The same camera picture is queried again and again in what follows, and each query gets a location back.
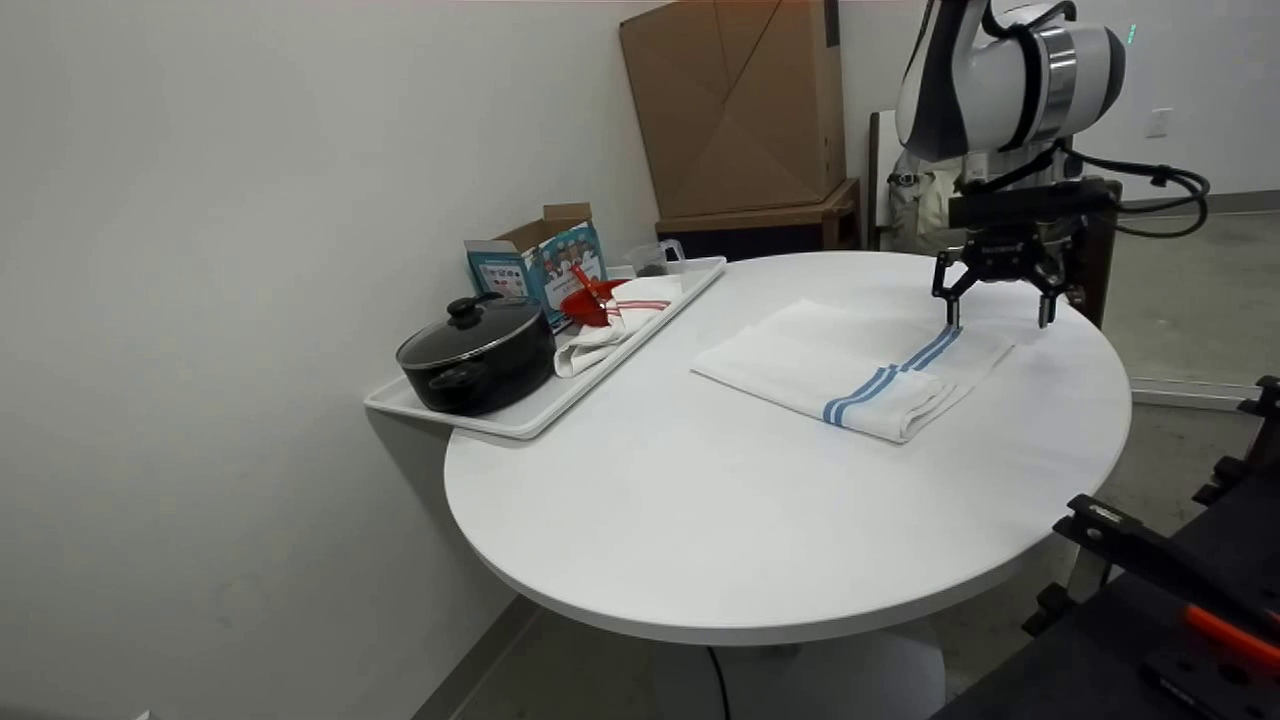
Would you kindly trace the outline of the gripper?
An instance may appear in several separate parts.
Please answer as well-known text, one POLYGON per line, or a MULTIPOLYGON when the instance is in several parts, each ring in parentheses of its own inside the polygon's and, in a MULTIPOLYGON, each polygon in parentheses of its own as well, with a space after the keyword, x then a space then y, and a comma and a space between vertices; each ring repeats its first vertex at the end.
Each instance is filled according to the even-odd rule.
POLYGON ((945 302, 946 324, 961 327, 961 299, 979 282, 1025 281, 1039 291, 1037 324, 1047 329, 1056 319, 1059 300, 1083 307, 1087 301, 1085 266, 1078 245, 1085 238, 1083 222, 1032 222, 970 231, 963 250, 938 252, 932 296, 945 302), (956 263, 965 272, 947 284, 956 263))

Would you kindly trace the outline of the white and blue towel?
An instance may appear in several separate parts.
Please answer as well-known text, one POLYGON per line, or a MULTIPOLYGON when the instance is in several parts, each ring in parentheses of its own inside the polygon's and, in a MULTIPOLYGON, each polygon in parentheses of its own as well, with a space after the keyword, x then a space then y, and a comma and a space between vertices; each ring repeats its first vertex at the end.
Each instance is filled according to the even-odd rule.
POLYGON ((960 404, 1015 343, 911 316, 800 300, 692 361, 692 372, 824 424, 893 445, 960 404))

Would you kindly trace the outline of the white and red towel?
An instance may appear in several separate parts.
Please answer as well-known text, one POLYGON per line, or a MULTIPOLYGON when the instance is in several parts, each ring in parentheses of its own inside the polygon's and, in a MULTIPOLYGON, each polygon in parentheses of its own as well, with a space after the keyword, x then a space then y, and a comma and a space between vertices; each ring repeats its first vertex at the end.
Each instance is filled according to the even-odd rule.
POLYGON ((571 378, 612 355, 622 343, 655 320, 684 295, 677 275, 628 279, 611 291, 605 301, 605 324, 588 325, 557 350, 554 369, 571 378))

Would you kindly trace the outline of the dark wooden chair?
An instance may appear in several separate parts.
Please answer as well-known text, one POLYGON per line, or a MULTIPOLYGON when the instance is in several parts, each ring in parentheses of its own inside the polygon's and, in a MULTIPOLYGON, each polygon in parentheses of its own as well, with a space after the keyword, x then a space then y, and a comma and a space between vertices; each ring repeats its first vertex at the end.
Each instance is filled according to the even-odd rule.
MULTIPOLYGON (((891 252, 896 238, 891 229, 888 210, 888 174, 901 152, 892 110, 873 111, 868 115, 867 140, 863 161, 863 231, 861 243, 872 251, 891 252)), ((1108 284, 1114 264, 1115 233, 1097 231, 1091 234, 1079 254, 1080 284, 1068 293, 1068 300, 1082 315, 1101 328, 1108 300, 1108 284)))

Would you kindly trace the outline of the white bag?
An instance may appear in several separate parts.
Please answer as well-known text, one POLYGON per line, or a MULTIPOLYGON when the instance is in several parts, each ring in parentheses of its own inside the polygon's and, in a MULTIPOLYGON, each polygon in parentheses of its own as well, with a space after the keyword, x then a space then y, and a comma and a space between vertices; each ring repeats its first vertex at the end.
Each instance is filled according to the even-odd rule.
POLYGON ((900 152, 886 178, 890 251, 933 258, 965 242, 966 232, 951 228, 948 214, 963 173, 961 158, 924 161, 908 150, 900 152))

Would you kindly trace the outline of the wooden bench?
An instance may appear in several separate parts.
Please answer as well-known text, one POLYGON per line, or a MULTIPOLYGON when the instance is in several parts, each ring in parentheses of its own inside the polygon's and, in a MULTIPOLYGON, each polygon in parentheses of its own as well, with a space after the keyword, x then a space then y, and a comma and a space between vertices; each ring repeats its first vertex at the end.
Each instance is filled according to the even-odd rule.
POLYGON ((861 219, 860 181, 850 178, 820 202, 660 219, 655 236, 678 241, 687 258, 723 256, 736 263, 860 249, 861 219))

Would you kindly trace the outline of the large flat cardboard box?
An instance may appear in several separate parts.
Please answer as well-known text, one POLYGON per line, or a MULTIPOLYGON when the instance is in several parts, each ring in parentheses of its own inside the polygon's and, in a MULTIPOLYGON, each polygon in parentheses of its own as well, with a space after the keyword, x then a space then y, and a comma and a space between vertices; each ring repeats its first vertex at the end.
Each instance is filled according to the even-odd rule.
POLYGON ((846 181, 838 0, 673 0, 620 42, 662 218, 815 204, 846 181))

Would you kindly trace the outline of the clear plastic container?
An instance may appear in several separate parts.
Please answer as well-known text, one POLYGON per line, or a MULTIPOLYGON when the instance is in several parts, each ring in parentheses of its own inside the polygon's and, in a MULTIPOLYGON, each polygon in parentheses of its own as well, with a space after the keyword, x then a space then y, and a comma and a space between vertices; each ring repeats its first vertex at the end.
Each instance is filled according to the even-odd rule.
POLYGON ((684 274, 686 255, 677 240, 658 240, 627 251, 625 260, 636 278, 650 278, 684 274))

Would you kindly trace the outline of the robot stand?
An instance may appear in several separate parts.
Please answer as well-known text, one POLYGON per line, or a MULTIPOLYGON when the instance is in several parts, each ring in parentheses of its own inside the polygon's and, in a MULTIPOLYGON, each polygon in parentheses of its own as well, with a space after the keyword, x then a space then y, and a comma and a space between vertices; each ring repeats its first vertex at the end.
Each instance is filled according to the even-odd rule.
MULTIPOLYGON (((1247 455, 1217 460, 1194 496, 1202 514, 1167 538, 1280 609, 1280 377, 1257 389, 1238 406, 1260 419, 1247 455)), ((1076 551, 1068 584, 1039 592, 1030 643, 931 720, 1280 720, 1280 674, 1196 634, 1183 602, 1076 551)))

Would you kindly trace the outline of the red plastic ladle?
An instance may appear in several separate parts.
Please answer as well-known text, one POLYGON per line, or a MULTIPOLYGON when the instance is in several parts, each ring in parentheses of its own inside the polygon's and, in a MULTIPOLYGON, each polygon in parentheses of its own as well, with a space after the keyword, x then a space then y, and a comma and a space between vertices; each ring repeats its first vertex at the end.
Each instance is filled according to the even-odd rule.
POLYGON ((584 327, 609 325, 607 304, 613 299, 613 291, 630 278, 618 281, 599 281, 589 275, 580 264, 570 268, 579 281, 580 288, 570 293, 561 304, 561 311, 572 322, 584 327))

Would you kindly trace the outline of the small printed cardboard box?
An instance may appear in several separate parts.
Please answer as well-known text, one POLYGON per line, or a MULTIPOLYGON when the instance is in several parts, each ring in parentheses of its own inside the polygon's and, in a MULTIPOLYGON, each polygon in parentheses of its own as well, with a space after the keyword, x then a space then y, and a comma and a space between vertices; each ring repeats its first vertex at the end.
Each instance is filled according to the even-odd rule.
POLYGON ((573 269, 609 279, 588 202, 545 205, 541 218, 492 240, 466 240, 463 247, 477 292, 538 301, 556 333, 572 324, 563 301, 582 288, 573 269))

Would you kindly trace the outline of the white tray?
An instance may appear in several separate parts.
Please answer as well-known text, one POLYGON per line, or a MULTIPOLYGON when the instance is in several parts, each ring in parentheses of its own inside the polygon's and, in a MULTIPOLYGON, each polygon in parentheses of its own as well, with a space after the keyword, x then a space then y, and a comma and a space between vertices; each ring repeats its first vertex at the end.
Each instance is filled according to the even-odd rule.
POLYGON ((696 302, 713 286, 728 260, 723 256, 687 260, 681 274, 684 293, 669 307, 659 313, 636 334, 603 361, 573 378, 552 377, 547 383, 502 410, 480 416, 461 416, 428 409, 415 393, 408 379, 401 377, 371 392, 364 400, 366 409, 393 416, 475 430, 489 436, 527 441, 539 436, 582 396, 605 379, 617 366, 639 351, 652 337, 659 334, 687 305, 696 302))

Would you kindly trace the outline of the black pot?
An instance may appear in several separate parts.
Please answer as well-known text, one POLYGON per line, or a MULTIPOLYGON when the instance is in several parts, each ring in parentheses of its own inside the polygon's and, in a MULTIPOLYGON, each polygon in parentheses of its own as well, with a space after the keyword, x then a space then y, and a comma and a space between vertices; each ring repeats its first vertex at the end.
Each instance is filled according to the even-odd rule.
POLYGON ((461 416, 516 404, 554 374, 556 333, 535 329, 476 357, 426 370, 399 369, 430 410, 461 416))

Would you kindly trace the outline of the black glass pot lid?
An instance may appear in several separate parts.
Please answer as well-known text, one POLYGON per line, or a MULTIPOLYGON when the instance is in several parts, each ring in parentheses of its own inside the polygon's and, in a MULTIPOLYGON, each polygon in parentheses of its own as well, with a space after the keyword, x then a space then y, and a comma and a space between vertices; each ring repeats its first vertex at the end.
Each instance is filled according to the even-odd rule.
POLYGON ((499 293, 457 299, 448 304, 447 319, 407 338, 396 351, 396 360, 410 370, 449 366, 535 329, 550 329, 535 299, 499 293))

